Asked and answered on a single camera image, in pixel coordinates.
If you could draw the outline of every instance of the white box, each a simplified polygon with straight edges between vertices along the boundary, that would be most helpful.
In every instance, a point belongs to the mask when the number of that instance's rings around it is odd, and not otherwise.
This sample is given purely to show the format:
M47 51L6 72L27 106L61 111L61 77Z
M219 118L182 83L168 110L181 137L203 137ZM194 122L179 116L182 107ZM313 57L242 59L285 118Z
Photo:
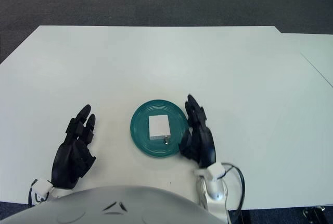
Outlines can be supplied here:
M170 127L168 115L149 116L149 139L165 139L169 138Z

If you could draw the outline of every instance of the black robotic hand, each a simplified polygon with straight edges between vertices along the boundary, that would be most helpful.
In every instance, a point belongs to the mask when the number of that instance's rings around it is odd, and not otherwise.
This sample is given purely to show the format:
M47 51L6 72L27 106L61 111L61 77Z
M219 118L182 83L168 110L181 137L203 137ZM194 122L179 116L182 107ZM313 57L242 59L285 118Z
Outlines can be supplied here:
M52 166L51 183L54 187L74 188L79 177L88 172L96 159L87 147L94 136L94 114L90 115L84 126L90 110L91 106L86 105L68 124L65 141L59 146Z
M188 125L192 127L192 135L187 130L179 144L179 151L188 159L195 160L200 168L207 168L216 162L216 153L212 133L206 126L206 115L193 96L188 95L185 102L188 114Z

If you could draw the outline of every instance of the white tabletop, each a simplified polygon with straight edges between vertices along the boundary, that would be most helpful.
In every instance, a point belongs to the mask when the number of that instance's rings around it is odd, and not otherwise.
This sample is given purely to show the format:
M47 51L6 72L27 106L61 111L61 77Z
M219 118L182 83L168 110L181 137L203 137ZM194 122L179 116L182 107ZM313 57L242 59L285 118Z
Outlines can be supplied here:
M284 33L283 38L333 85L333 35Z
M38 27L0 65L0 200L26 203L50 179L71 117L96 114L96 161L75 190L149 185L197 201L196 164L144 155L130 121L142 103L205 108L217 159L240 167L244 209L331 204L333 89L274 27ZM227 208L240 183L226 178Z

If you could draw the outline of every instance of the teal plate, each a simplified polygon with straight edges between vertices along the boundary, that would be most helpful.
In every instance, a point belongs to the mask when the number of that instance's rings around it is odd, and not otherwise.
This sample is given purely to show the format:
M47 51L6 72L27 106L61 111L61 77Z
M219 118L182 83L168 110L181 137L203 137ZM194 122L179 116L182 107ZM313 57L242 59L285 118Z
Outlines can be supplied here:
M149 139L149 116L168 115L170 134L169 144L164 139ZM142 104L131 120L131 136L135 145L146 155L153 157L168 157L179 151L185 131L188 129L186 117L175 104L165 100L153 100Z

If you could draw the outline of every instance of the gray carpet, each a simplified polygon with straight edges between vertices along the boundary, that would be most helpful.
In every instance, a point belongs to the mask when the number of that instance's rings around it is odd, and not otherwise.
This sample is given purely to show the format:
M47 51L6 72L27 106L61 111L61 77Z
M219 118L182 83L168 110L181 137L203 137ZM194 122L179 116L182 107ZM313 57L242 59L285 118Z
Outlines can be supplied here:
M0 0L0 63L39 25L276 26L333 34L333 0ZM0 219L26 205L0 203ZM301 209L245 211L252 223L306 223ZM333 221L333 210L326 211Z

